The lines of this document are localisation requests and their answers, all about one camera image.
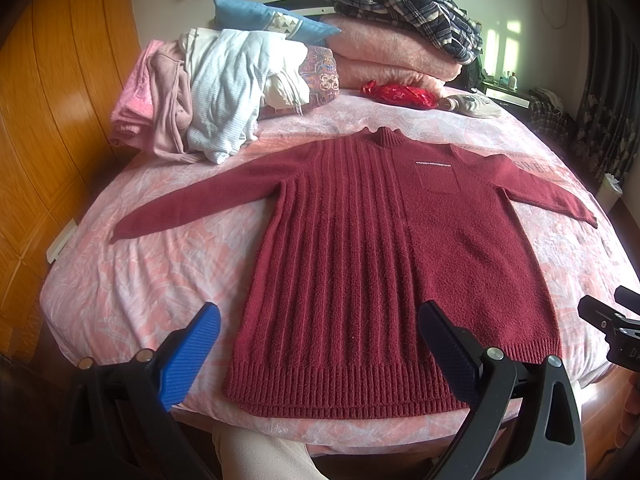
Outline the dark red knit sweater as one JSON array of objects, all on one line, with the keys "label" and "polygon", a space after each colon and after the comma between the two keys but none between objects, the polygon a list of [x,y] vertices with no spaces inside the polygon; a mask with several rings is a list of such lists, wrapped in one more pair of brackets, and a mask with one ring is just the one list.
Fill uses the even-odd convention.
[{"label": "dark red knit sweater", "polygon": [[537,362],[561,349],[540,265],[515,212],[598,225],[564,188],[503,154],[389,128],[314,141],[216,174],[122,218],[115,240],[276,201],[224,395],[260,417],[379,419],[458,401],[421,340],[435,301],[486,346]]}]

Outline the pink folded clothes pile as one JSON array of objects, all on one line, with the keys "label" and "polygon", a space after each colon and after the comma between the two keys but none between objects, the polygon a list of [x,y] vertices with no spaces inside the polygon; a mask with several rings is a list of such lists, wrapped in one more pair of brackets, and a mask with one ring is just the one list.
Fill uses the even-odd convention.
[{"label": "pink folded clothes pile", "polygon": [[204,156],[192,151],[186,140],[192,118],[190,77],[178,41],[151,41],[112,111],[111,144],[194,164]]}]

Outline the person's beige trouser leg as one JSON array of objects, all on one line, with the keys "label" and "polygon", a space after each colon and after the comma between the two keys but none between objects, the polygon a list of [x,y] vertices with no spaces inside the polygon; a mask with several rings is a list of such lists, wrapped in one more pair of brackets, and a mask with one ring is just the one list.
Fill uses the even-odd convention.
[{"label": "person's beige trouser leg", "polygon": [[325,479],[302,442],[214,422],[212,439],[224,479]]}]

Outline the white waste bin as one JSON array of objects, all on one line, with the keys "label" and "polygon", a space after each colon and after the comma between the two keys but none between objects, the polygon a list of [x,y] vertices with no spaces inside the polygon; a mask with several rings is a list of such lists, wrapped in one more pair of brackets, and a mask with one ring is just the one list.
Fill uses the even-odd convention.
[{"label": "white waste bin", "polygon": [[608,214],[622,195],[620,181],[614,174],[605,174],[596,194],[596,199],[603,211]]}]

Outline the pink floral bedspread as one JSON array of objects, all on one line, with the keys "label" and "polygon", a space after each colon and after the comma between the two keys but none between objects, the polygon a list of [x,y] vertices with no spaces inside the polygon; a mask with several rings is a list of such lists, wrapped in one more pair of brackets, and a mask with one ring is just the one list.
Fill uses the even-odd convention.
[{"label": "pink floral bedspread", "polygon": [[[342,92],[305,115],[264,120],[258,138],[229,159],[238,166],[270,152],[363,128],[390,127],[428,143],[451,143],[482,155],[502,153],[519,167],[553,182],[596,209],[596,199],[532,132],[509,113],[475,119],[440,110],[408,110]],[[383,420],[260,418],[222,395],[235,331],[253,272],[255,252],[271,207],[255,202],[135,240],[112,241],[114,225],[149,200],[216,174],[209,162],[183,165],[139,155],[96,199],[43,285],[40,304],[62,353],[72,362],[129,360],[156,348],[186,326],[202,304],[222,316],[220,336],[175,415],[203,429],[225,422],[302,441],[316,453],[393,453],[425,450],[452,436],[462,412]],[[516,206],[544,272],[558,317],[562,357],[579,400],[609,369],[603,335],[580,319],[590,295],[611,302],[618,286],[637,288],[636,272],[610,220],[595,226],[533,206]]]}]

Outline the dark patterned curtain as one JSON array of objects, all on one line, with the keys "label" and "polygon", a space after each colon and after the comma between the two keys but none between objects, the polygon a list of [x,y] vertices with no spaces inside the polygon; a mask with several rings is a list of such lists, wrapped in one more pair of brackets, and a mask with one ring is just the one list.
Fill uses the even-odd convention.
[{"label": "dark patterned curtain", "polygon": [[596,180],[623,183],[639,151],[639,47],[606,0],[587,0],[588,72],[570,149]]}]

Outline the dark bedside table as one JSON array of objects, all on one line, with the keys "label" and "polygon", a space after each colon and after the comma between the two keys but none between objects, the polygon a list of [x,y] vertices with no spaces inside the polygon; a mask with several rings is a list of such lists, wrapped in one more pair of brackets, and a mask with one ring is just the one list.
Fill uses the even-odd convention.
[{"label": "dark bedside table", "polygon": [[526,96],[525,94],[510,90],[509,88],[506,88],[506,86],[498,84],[498,82],[491,79],[483,80],[480,85],[480,90],[483,91],[485,96],[496,102],[514,116],[525,116],[529,113],[530,99],[529,96]]}]

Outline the grey white cloth item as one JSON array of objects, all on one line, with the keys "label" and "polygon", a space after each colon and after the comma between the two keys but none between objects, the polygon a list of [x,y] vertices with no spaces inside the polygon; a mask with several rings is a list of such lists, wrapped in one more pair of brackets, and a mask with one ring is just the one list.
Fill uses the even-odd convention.
[{"label": "grey white cloth item", "polygon": [[481,93],[460,93],[442,96],[438,100],[438,108],[472,118],[496,118],[501,114],[501,107]]}]

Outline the red shiny bag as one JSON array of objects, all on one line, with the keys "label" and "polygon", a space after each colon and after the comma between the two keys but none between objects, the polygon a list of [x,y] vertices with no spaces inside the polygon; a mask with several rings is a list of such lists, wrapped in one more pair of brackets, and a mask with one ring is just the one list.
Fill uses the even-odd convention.
[{"label": "red shiny bag", "polygon": [[404,84],[378,84],[370,80],[360,88],[360,93],[375,102],[412,110],[434,110],[438,104],[436,94]]}]

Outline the light blue white garment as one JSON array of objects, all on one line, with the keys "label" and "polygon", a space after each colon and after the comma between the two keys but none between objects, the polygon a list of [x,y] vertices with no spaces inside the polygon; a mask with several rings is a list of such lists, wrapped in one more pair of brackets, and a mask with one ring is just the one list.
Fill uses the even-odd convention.
[{"label": "light blue white garment", "polygon": [[280,32],[192,28],[179,39],[193,116],[186,142],[214,164],[255,140],[262,98],[277,93],[300,110],[309,87],[299,75],[308,48]]}]

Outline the pink fluffy folded blanket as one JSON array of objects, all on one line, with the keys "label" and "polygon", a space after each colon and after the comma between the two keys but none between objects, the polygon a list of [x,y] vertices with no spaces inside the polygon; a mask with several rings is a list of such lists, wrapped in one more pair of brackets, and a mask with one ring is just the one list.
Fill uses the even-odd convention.
[{"label": "pink fluffy folded blanket", "polygon": [[333,52],[338,82],[344,89],[358,90],[374,80],[422,88],[438,96],[461,72],[460,63],[415,32],[338,14],[326,15],[322,22],[340,30],[326,38],[326,45]]}]

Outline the paisley patterned pillow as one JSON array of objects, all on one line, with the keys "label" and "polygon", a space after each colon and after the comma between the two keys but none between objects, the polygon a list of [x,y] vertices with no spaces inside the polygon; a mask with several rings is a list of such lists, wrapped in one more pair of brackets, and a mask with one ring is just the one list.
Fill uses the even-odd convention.
[{"label": "paisley patterned pillow", "polygon": [[273,107],[265,104],[260,109],[259,120],[278,116],[303,115],[317,107],[329,104],[338,97],[340,80],[333,52],[329,48],[310,46],[305,61],[299,67],[298,72],[309,87],[308,100],[299,106]]}]

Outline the blue pillow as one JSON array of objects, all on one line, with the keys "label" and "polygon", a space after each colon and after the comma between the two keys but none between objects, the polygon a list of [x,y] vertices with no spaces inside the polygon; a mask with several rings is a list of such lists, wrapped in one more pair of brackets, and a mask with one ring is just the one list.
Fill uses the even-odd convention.
[{"label": "blue pillow", "polygon": [[341,29],[291,11],[248,0],[214,0],[214,22],[218,29],[247,32],[280,32],[289,40],[323,46],[326,38]]}]

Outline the orange wooden wardrobe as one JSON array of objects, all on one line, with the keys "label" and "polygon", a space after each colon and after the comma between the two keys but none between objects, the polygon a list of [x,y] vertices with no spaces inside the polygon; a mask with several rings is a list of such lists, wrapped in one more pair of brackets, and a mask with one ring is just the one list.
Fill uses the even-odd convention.
[{"label": "orange wooden wardrobe", "polygon": [[140,50],[131,0],[14,0],[1,12],[1,353],[40,339],[46,252],[134,151],[108,140]]}]

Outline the navy plaid flannel garment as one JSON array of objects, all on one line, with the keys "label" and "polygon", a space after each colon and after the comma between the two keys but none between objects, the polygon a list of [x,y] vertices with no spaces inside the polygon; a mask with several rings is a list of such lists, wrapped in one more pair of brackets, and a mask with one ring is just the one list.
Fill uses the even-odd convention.
[{"label": "navy plaid flannel garment", "polygon": [[416,32],[436,49],[468,65],[482,53],[480,25],[454,0],[326,0],[348,18]]}]

